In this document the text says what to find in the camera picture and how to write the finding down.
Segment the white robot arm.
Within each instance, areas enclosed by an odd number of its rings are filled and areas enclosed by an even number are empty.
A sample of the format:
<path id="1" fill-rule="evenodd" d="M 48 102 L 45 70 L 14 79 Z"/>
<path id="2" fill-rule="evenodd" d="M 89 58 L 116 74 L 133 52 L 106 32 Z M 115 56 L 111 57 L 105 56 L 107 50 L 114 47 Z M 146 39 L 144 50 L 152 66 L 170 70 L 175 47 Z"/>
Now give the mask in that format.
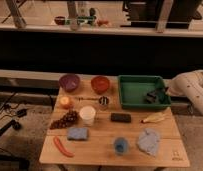
<path id="1" fill-rule="evenodd" d="M 176 75 L 167 83 L 166 94 L 185 96 L 203 115 L 203 70 L 194 70 Z"/>

